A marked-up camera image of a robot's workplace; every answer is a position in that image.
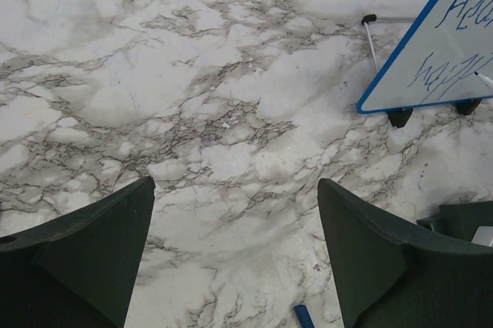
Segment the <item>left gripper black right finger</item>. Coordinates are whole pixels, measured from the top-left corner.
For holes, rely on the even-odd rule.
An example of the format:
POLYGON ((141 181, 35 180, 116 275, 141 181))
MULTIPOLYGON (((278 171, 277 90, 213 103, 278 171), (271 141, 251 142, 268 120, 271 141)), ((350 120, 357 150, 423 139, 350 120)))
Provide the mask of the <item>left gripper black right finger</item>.
POLYGON ((365 202, 330 179, 320 220, 346 327, 490 327, 492 249, 365 202))

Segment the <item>blue marker cap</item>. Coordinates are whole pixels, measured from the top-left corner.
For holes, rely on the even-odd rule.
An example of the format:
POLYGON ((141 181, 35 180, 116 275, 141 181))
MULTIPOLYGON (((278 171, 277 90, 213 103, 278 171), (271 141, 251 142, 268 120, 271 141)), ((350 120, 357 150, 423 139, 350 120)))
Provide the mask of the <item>blue marker cap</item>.
POLYGON ((300 304, 293 308, 298 323, 301 328, 315 328, 314 322, 311 319, 309 310, 306 305, 300 304))

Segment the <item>blue framed whiteboard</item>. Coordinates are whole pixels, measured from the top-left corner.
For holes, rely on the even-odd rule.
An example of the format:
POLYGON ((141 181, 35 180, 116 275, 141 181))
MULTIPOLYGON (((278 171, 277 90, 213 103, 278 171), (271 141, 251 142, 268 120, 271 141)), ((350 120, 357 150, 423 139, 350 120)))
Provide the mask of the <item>blue framed whiteboard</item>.
POLYGON ((357 103, 404 126, 412 110, 492 97, 492 0, 429 0, 357 103))

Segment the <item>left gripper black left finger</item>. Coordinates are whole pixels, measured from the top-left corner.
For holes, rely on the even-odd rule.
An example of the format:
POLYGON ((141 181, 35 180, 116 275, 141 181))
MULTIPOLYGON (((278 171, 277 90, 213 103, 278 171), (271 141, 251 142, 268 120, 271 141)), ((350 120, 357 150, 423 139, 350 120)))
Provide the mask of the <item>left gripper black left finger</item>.
POLYGON ((149 176, 1 238, 3 327, 122 327, 155 201, 149 176))

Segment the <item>blue whiteboard marker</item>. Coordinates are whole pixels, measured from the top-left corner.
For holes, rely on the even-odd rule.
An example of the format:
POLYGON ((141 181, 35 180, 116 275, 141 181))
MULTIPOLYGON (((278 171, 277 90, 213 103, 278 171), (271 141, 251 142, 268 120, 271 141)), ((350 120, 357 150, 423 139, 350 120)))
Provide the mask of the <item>blue whiteboard marker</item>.
POLYGON ((479 72, 474 72, 474 74, 489 88, 493 89, 493 80, 489 77, 482 75, 479 72))

